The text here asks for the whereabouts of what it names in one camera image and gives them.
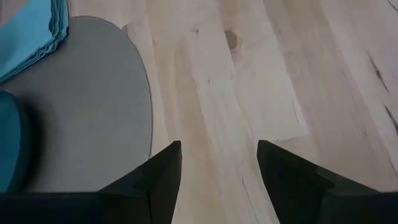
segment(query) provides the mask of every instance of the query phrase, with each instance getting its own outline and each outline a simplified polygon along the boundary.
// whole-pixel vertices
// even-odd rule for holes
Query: gray rug
[[[145,69],[113,24],[71,18],[59,49],[1,88],[21,99],[34,120],[28,192],[99,190],[149,158]]]

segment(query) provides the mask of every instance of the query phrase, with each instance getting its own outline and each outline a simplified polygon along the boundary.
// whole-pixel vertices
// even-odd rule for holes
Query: wooden floor
[[[1,22],[15,4],[2,1]],[[183,146],[174,223],[277,224],[259,139],[398,189],[398,0],[69,3],[72,16],[116,24],[141,54],[153,153]]]

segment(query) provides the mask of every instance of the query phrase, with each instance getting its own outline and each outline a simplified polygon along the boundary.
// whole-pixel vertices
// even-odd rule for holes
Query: wood grain
[[[396,0],[69,5],[73,16],[123,28],[141,54],[152,153],[183,144],[174,223],[278,223],[257,166],[259,139],[375,189],[398,189]]]

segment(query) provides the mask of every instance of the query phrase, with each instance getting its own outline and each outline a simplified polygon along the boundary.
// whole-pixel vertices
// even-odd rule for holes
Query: folded blue cloth
[[[53,52],[68,26],[67,0],[30,0],[0,28],[0,83]]]

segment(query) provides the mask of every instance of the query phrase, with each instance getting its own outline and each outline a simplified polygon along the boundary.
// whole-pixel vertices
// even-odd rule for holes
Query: round gray mat
[[[27,105],[37,147],[26,191],[95,191],[148,160],[152,105],[135,46],[116,26],[70,19],[56,52],[2,88]]]

